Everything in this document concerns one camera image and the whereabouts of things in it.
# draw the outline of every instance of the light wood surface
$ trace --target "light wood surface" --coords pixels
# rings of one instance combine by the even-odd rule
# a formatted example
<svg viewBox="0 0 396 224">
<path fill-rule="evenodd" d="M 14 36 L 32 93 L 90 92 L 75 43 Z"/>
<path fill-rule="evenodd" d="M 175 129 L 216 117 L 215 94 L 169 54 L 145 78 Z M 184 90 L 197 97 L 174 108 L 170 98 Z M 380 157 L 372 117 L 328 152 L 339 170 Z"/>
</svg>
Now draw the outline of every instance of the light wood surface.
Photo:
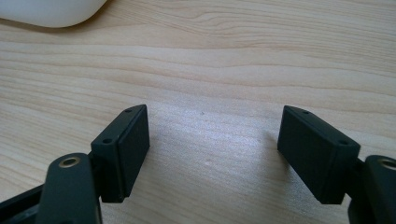
<svg viewBox="0 0 396 224">
<path fill-rule="evenodd" d="M 396 158 L 393 0 L 112 0 L 82 24 L 0 20 L 0 201 L 148 105 L 151 148 L 105 223 L 348 223 L 276 150 L 283 105 Z"/>
</svg>

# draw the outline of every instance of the black plastic part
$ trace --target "black plastic part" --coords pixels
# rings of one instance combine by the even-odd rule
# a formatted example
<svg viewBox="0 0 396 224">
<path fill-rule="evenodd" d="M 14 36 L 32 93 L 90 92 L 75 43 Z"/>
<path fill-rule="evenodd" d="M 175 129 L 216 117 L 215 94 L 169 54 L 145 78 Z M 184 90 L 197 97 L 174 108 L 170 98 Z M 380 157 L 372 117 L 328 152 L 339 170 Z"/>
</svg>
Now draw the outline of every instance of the black plastic part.
<svg viewBox="0 0 396 224">
<path fill-rule="evenodd" d="M 49 166 L 35 223 L 102 223 L 87 155 L 65 155 Z"/>
<path fill-rule="evenodd" d="M 40 185 L 0 203 L 0 223 L 34 223 L 42 189 Z"/>
<path fill-rule="evenodd" d="M 102 202 L 122 203 L 131 194 L 149 150 L 149 121 L 145 105 L 120 113 L 91 143 L 90 156 L 102 167 Z"/>
<path fill-rule="evenodd" d="M 375 223 L 373 208 L 367 197 L 363 182 L 362 171 L 364 166 L 364 162 L 357 159 L 354 166 L 347 172 L 346 193 L 352 199 L 347 209 L 350 224 Z"/>
<path fill-rule="evenodd" d="M 277 149 L 321 203 L 343 201 L 360 147 L 314 114 L 285 105 Z"/>
<path fill-rule="evenodd" d="M 366 158 L 362 172 L 373 207 L 375 223 L 396 223 L 396 160 L 384 156 Z"/>
</svg>

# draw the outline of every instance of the small hole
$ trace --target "small hole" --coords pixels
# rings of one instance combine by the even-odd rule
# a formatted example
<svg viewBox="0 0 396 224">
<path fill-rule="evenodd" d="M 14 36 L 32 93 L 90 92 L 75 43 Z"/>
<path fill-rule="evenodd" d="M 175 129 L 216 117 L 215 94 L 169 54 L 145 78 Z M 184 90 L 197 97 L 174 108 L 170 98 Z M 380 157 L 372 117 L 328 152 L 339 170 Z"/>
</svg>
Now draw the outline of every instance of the small hole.
<svg viewBox="0 0 396 224">
<path fill-rule="evenodd" d="M 111 140 L 110 138 L 107 138 L 107 139 L 103 140 L 103 143 L 109 144 L 109 143 L 111 143 L 112 141 L 113 141 L 113 140 Z"/>
<path fill-rule="evenodd" d="M 390 170 L 396 170 L 396 162 L 395 161 L 390 161 L 387 159 L 380 159 L 379 162 L 386 168 Z"/>
<path fill-rule="evenodd" d="M 347 145 L 347 141 L 346 140 L 340 140 L 338 141 L 341 145 L 346 146 Z"/>
</svg>

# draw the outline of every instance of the white object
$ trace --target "white object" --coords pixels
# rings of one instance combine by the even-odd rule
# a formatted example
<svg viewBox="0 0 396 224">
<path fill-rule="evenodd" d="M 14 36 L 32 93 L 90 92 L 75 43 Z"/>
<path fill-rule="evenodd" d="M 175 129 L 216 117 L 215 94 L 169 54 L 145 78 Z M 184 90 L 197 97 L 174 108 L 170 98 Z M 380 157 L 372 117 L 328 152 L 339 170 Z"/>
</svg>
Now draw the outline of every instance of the white object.
<svg viewBox="0 0 396 224">
<path fill-rule="evenodd" d="M 105 1 L 0 0 L 0 18 L 45 27 L 65 27 L 87 20 Z"/>
</svg>

